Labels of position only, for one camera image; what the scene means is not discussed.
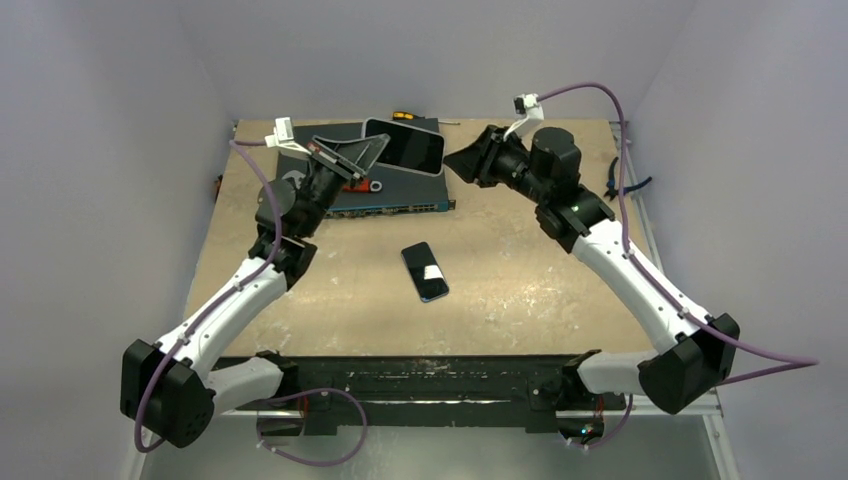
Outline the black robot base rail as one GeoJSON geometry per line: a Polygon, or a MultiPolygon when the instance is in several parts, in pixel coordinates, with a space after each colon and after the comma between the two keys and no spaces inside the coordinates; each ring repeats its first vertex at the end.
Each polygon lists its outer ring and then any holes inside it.
{"type": "Polygon", "coordinates": [[[273,355],[281,387],[238,412],[298,420],[309,436],[341,426],[520,428],[527,433],[603,433],[606,412],[624,410],[622,394],[579,386],[580,356],[273,355]]]}

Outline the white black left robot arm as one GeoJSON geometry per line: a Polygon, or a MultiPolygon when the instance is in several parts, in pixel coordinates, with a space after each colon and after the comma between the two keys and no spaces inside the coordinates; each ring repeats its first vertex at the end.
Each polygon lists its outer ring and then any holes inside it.
{"type": "Polygon", "coordinates": [[[215,416],[252,401],[264,400],[275,409],[295,402],[298,382],[274,354],[258,354],[223,370],[215,364],[258,314],[306,273],[317,252],[308,238],[342,190],[368,176],[389,143],[387,134],[314,137],[305,146],[268,137],[269,147],[304,155],[307,175],[299,184],[268,179],[242,143],[230,143],[261,183],[257,238],[232,277],[198,311],[158,340],[138,339],[124,351],[120,411],[134,422],[138,452],[150,453],[163,443],[188,446],[215,416]]]}

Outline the phone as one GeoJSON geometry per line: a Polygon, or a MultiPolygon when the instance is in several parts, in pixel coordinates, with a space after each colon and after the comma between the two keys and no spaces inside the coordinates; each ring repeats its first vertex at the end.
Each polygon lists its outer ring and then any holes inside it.
{"type": "Polygon", "coordinates": [[[361,136],[376,135],[389,136],[377,160],[379,165],[431,177],[443,173],[446,142],[436,119],[366,119],[361,136]]]}

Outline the blue smartphone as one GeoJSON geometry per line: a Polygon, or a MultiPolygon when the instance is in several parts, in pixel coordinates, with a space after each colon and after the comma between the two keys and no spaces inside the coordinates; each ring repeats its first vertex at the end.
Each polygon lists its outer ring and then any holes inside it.
{"type": "Polygon", "coordinates": [[[422,302],[428,303],[449,294],[444,273],[427,242],[402,249],[401,258],[422,302]]]}

